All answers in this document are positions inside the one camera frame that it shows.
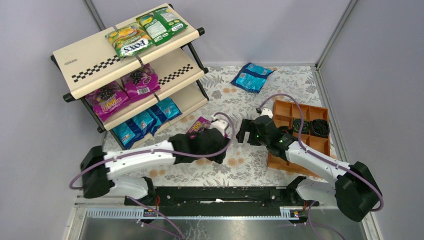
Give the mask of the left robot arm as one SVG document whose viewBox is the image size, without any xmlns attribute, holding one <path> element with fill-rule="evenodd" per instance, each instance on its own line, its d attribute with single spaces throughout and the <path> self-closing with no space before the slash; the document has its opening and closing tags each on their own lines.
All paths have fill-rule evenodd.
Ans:
<svg viewBox="0 0 424 240">
<path fill-rule="evenodd" d="M 221 164 L 231 139 L 216 128 L 202 132 L 176 134 L 168 140 L 130 150 L 104 152 L 92 147 L 80 164 L 83 197 L 95 199 L 107 194 L 142 199 L 149 195 L 152 184 L 125 177 L 132 171 L 162 165 L 188 164 L 208 159 Z"/>
</svg>

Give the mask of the blue candy bag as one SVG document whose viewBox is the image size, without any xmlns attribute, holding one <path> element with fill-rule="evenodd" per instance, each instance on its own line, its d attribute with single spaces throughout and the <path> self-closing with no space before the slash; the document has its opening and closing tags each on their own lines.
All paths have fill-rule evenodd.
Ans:
<svg viewBox="0 0 424 240">
<path fill-rule="evenodd" d="M 249 62 L 241 68 L 230 83 L 247 92 L 258 94 L 274 71 L 275 69 Z"/>
</svg>

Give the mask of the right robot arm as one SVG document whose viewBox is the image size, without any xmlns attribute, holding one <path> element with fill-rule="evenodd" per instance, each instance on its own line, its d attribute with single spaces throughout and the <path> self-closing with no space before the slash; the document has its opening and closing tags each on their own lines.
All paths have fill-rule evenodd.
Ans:
<svg viewBox="0 0 424 240">
<path fill-rule="evenodd" d="M 297 183 L 295 191 L 303 200 L 336 206 L 355 222 L 383 207 L 381 190 L 364 163 L 349 164 L 310 148 L 282 127 L 276 127 L 267 115 L 243 119 L 236 135 L 239 143 L 244 142 L 246 133 L 249 133 L 248 144 L 264 146 L 272 156 L 299 165 L 325 180 L 303 179 Z"/>
</svg>

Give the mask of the green Fox's candy bag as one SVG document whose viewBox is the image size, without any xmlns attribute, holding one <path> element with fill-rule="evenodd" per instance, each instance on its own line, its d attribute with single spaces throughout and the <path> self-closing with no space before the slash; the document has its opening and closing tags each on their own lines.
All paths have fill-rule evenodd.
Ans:
<svg viewBox="0 0 424 240">
<path fill-rule="evenodd" d="M 157 8 L 137 17 L 136 21 L 144 28 L 156 46 L 164 44 L 188 27 L 169 7 Z"/>
<path fill-rule="evenodd" d="M 153 39 L 137 22 L 125 25 L 104 36 L 119 58 L 134 56 L 155 45 Z"/>
</svg>

